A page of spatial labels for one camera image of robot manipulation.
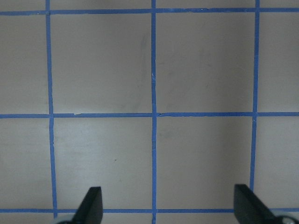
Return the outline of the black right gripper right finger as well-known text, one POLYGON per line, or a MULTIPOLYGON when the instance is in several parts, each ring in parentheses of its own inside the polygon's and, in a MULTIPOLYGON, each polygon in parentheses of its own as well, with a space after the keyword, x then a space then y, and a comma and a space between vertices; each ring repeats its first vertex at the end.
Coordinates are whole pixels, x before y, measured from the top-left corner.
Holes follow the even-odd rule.
POLYGON ((282 224, 246 184, 234 186, 234 215, 240 224, 282 224))

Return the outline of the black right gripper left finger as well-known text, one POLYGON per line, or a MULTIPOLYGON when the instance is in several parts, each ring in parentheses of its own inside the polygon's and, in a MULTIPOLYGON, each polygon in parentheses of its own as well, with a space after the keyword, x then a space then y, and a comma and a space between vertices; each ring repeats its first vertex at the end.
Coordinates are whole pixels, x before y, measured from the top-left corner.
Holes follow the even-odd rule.
POLYGON ((101 187, 90 187, 71 224, 100 224, 103 219, 103 202, 101 187))

